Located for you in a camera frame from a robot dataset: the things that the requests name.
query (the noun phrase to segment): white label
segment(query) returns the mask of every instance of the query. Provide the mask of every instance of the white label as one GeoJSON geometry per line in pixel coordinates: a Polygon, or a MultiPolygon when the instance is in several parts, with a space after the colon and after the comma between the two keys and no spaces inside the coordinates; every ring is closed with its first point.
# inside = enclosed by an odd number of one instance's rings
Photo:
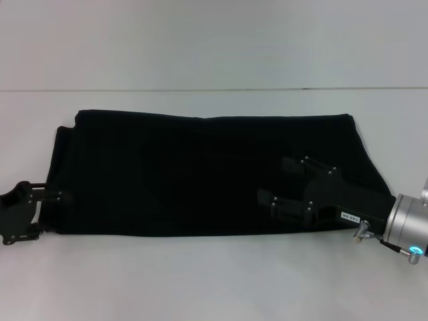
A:
{"type": "Polygon", "coordinates": [[[343,219],[347,219],[348,221],[360,223],[360,218],[358,216],[354,216],[345,212],[342,212],[342,214],[340,214],[340,217],[343,219]]]}

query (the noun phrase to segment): black fabric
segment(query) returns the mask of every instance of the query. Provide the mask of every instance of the black fabric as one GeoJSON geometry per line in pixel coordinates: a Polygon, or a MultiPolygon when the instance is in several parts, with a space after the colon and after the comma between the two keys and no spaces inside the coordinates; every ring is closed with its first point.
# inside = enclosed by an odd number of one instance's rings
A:
{"type": "Polygon", "coordinates": [[[342,229],[274,220],[257,190],[302,198],[284,157],[310,156],[390,195],[349,115],[186,118],[85,110],[58,129],[48,183],[72,206],[43,204],[58,233],[145,236],[243,235],[342,229]]]}

